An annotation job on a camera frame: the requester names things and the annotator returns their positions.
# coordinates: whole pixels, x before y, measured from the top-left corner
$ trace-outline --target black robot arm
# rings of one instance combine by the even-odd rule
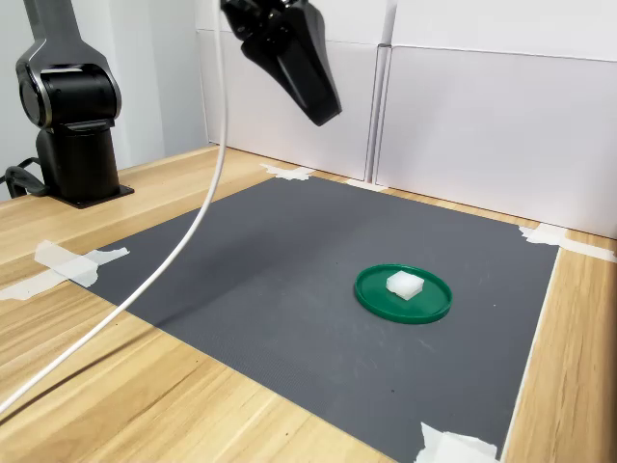
[[[324,20],[308,0],[214,1],[221,1],[244,54],[314,123],[340,113]],[[22,167],[9,168],[4,178],[12,196],[28,190],[82,208],[132,193],[116,169],[110,128],[121,112],[121,93],[107,60],[82,41],[70,0],[24,4],[35,43],[15,68],[23,109],[40,127],[44,185]]]
[[[340,113],[324,18],[308,0],[222,0],[221,9],[244,42],[244,55],[274,77],[315,124]]]

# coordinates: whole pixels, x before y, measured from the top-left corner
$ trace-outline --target white block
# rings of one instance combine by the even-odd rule
[[[416,275],[403,272],[402,270],[389,277],[386,282],[388,291],[393,292],[406,301],[409,301],[412,297],[420,294],[423,286],[424,280]]]

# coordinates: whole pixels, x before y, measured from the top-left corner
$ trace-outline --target tape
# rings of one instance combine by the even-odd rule
[[[85,256],[78,256],[45,240],[37,246],[35,261],[49,267],[49,270],[0,290],[0,301],[9,299],[27,301],[67,280],[72,280],[83,287],[92,286],[98,279],[99,265],[127,254],[126,248],[122,248],[110,252],[91,251]]]
[[[567,251],[583,254],[590,258],[617,262],[617,257],[615,257],[613,251],[566,238],[566,232],[568,230],[556,227],[555,225],[540,224],[535,230],[526,227],[519,227],[519,230],[523,234],[523,237],[527,238],[527,242],[529,243],[560,246]]]
[[[377,192],[388,189],[386,186],[376,185],[375,183],[368,183],[367,181],[353,180],[352,178],[347,180],[345,183],[351,186],[357,186],[358,188],[363,188],[365,190],[377,191]]]
[[[417,455],[416,463],[496,463],[497,447],[474,437],[421,425],[424,449]]]
[[[269,164],[259,164],[267,169],[268,174],[275,174],[276,178],[284,178],[286,180],[308,180],[309,174],[315,172],[314,169],[308,167],[299,167],[293,170],[281,169],[279,167],[270,166]]]

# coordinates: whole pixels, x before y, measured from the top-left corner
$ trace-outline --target green plate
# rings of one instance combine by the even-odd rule
[[[399,271],[424,280],[422,292],[409,301],[386,288],[386,280]],[[367,268],[356,279],[356,297],[371,312],[398,323],[432,323],[447,315],[452,291],[439,277],[421,268],[385,263]]]

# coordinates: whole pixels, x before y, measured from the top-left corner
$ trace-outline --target white panel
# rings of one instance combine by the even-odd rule
[[[165,155],[207,145],[193,0],[149,0]]]
[[[220,130],[214,33],[200,31],[208,133]],[[373,97],[377,47],[328,42],[328,57],[342,104],[341,115],[315,126],[282,87],[247,60],[240,41],[223,34],[228,95],[229,145],[269,157],[362,179]]]
[[[617,237],[617,64],[394,48],[377,181]]]
[[[130,165],[165,156],[159,86],[152,47],[149,0],[111,0],[110,12],[122,93],[117,124],[125,129]]]
[[[212,1],[220,0],[196,0],[198,29],[214,29]],[[397,1],[369,0],[361,7],[358,0],[310,0],[310,3],[324,15],[328,41],[378,44],[384,38],[387,18],[392,17]],[[223,20],[223,29],[230,31],[227,20],[224,17]]]
[[[617,60],[615,0],[400,0],[393,43]]]

